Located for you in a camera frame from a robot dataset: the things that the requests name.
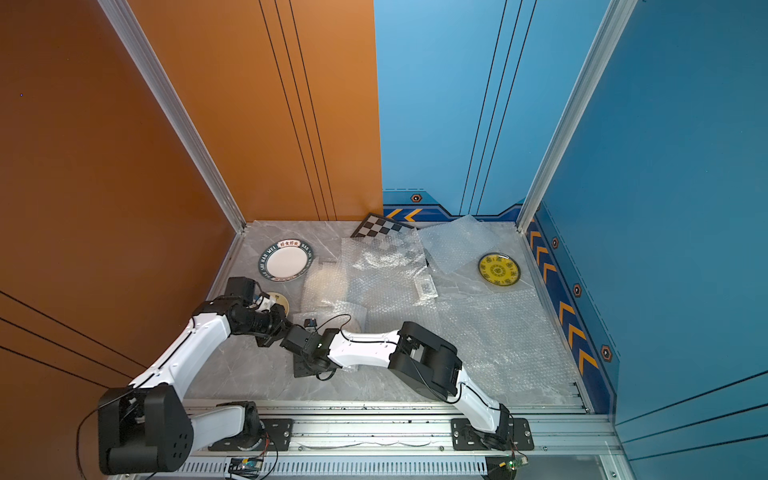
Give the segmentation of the yellow dinner plate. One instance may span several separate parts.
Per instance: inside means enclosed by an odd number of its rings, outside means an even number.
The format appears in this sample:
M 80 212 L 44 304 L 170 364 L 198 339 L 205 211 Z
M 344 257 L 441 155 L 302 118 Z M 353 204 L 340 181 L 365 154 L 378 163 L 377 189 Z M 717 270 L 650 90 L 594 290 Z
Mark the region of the yellow dinner plate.
M 478 271 L 485 281 L 500 287 L 510 287 L 521 278 L 518 263 L 500 252 L 485 254 L 478 262 Z

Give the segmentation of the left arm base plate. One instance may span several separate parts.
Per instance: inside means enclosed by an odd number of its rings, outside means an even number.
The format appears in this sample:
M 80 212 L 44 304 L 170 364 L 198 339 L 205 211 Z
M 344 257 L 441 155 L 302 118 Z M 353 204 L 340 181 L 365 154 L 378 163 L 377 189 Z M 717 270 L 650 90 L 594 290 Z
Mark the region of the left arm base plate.
M 253 436 L 238 434 L 217 441 L 207 449 L 212 452 L 243 452 L 245 455 L 255 455 L 268 449 L 288 451 L 293 426 L 291 418 L 261 419 L 259 429 Z

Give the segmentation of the bubble white blue plate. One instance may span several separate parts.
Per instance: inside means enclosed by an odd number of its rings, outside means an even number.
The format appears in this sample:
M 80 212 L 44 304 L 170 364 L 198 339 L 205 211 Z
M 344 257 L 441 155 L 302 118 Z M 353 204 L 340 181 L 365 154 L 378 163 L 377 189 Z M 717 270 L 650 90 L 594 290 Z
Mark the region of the bubble white blue plate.
M 301 239 L 283 239 L 269 246 L 259 258 L 261 275 L 273 282 L 288 282 L 304 275 L 314 260 L 312 247 Z

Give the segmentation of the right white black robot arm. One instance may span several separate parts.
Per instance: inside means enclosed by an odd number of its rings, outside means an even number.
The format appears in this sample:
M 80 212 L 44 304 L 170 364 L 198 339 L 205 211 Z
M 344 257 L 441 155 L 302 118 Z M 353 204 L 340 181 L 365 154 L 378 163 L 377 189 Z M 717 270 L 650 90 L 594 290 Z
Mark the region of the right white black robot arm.
M 406 321 L 385 333 L 319 333 L 294 325 L 280 346 L 316 377 L 351 367 L 384 368 L 419 395 L 455 407 L 484 447 L 513 448 L 509 409 L 473 381 L 452 343 L 418 323 Z

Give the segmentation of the bubble wrap of yellow plate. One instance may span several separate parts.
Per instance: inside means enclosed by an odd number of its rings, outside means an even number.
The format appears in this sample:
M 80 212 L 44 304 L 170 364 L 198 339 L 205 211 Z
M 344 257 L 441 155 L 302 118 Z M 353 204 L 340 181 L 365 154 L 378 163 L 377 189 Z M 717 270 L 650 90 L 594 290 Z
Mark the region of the bubble wrap of yellow plate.
M 494 286 L 467 265 L 432 271 L 441 335 L 477 385 L 510 408 L 582 410 L 578 373 L 530 276 Z

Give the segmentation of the cream dinner plate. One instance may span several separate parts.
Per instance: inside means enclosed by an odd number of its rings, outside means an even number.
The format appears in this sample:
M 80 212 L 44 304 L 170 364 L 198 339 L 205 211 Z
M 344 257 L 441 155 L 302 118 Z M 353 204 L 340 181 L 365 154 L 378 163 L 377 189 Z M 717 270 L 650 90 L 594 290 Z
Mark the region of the cream dinner plate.
M 267 312 L 275 305 L 280 305 L 283 308 L 285 314 L 290 312 L 289 301 L 284 295 L 277 292 L 266 292 L 262 295 L 262 301 L 260 305 L 261 311 Z

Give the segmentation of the bubble wrap of green plate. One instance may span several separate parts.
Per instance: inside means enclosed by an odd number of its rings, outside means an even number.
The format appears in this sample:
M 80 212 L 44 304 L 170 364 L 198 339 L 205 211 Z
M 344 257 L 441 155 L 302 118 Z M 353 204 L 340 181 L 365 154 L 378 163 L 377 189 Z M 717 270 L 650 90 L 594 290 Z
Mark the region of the bubble wrap of green plate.
M 496 233 L 473 216 L 420 229 L 418 236 L 430 264 L 443 273 L 477 261 L 501 243 Z

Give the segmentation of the bubble pink plate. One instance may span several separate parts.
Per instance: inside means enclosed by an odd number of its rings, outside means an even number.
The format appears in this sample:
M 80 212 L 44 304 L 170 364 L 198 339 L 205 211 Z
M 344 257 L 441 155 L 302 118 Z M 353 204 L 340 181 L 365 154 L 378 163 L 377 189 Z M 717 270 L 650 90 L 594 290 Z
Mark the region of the bubble pink plate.
M 362 333 L 365 330 L 367 309 L 358 304 L 336 301 L 294 313 L 291 320 L 295 324 L 304 325 L 304 320 L 309 318 L 317 320 L 318 333 L 333 328 Z

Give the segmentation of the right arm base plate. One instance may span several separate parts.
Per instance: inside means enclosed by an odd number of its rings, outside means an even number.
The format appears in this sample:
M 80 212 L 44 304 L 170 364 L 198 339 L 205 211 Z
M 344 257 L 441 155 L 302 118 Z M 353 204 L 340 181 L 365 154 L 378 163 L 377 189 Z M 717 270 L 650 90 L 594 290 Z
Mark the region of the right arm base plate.
M 455 451 L 533 451 L 532 430 L 525 418 L 509 418 L 494 432 L 475 429 L 466 418 L 450 420 L 452 448 Z

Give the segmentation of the bubble item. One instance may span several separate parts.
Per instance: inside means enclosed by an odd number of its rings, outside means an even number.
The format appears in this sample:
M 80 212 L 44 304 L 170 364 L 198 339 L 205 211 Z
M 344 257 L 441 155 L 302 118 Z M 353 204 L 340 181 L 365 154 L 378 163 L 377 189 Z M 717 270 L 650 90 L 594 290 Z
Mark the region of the bubble item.
M 347 301 L 367 309 L 365 332 L 398 330 L 406 321 L 440 331 L 437 298 L 421 301 L 415 279 L 431 276 L 418 233 L 406 229 L 372 240 L 342 240 Z

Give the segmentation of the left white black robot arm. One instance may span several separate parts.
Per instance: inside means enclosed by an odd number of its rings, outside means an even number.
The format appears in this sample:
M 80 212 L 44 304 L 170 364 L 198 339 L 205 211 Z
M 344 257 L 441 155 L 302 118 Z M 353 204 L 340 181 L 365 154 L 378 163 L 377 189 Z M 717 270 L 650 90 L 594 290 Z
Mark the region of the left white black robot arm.
M 97 408 L 99 469 L 105 475 L 179 469 L 189 455 L 219 441 L 240 450 L 266 443 L 251 401 L 190 415 L 183 400 L 209 357 L 232 336 L 268 347 L 290 324 L 274 295 L 247 277 L 228 279 L 222 295 L 204 301 L 176 340 L 124 388 L 112 388 Z

